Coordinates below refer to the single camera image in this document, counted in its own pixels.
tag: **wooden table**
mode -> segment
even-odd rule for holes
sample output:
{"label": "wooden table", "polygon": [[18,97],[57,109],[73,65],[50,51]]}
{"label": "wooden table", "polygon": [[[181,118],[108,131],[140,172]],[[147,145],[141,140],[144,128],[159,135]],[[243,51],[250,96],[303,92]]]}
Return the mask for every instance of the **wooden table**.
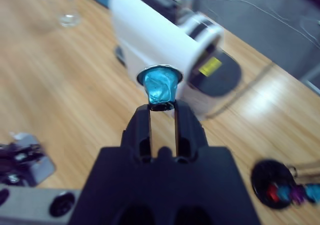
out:
{"label": "wooden table", "polygon": [[[109,11],[93,0],[77,2],[81,24],[63,28],[48,0],[1,0],[0,138],[11,141],[9,132],[38,137],[57,168],[43,188],[80,189],[99,149],[119,146],[135,109],[147,102],[115,58]],[[239,89],[272,66],[228,31],[224,50],[242,67]],[[233,152],[266,225],[320,224],[318,207],[272,211],[250,185],[259,159],[299,164],[320,158],[319,111],[320,98],[274,65],[228,109],[202,123],[210,145]],[[153,154],[161,146],[174,150],[173,119],[158,112],[151,122]]]}

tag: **white coffee machine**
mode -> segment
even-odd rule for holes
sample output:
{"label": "white coffee machine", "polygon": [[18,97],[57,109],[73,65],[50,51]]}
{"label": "white coffee machine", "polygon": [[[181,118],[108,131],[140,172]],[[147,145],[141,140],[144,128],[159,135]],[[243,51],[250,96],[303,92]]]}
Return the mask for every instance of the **white coffee machine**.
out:
{"label": "white coffee machine", "polygon": [[170,65],[183,76],[176,98],[193,68],[221,49],[224,30],[180,0],[109,0],[118,41],[117,57],[129,77],[144,90],[137,76],[154,65]]}

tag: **black object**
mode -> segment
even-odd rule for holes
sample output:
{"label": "black object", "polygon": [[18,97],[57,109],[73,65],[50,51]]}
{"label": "black object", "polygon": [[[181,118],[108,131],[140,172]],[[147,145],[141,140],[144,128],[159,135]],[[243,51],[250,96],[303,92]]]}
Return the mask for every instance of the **black object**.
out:
{"label": "black object", "polygon": [[30,134],[0,145],[0,184],[35,187],[54,171],[54,164]]}
{"label": "black object", "polygon": [[177,23],[179,5],[176,0],[141,0],[173,24]]}
{"label": "black object", "polygon": [[[213,57],[221,62],[221,66],[211,75],[205,76],[199,72],[199,68]],[[189,84],[213,98],[222,97],[231,92],[239,84],[242,77],[241,68],[232,57],[225,52],[215,54],[214,51],[205,60],[199,60],[192,74],[188,80]]]}
{"label": "black object", "polygon": [[10,192],[7,188],[3,188],[0,191],[0,207],[7,201],[10,196]]}
{"label": "black object", "polygon": [[251,184],[257,198],[269,208],[280,210],[291,205],[289,201],[275,202],[268,196],[268,188],[272,184],[277,186],[296,185],[293,175],[283,163],[272,159],[259,161],[252,169]]}
{"label": "black object", "polygon": [[162,147],[151,157],[148,105],[139,107],[120,147],[104,147],[69,225],[259,225],[226,147],[209,147],[184,102],[175,104],[177,157]]}
{"label": "black object", "polygon": [[76,203],[75,195],[71,192],[57,196],[49,207],[49,213],[53,217],[61,217],[67,214]]}

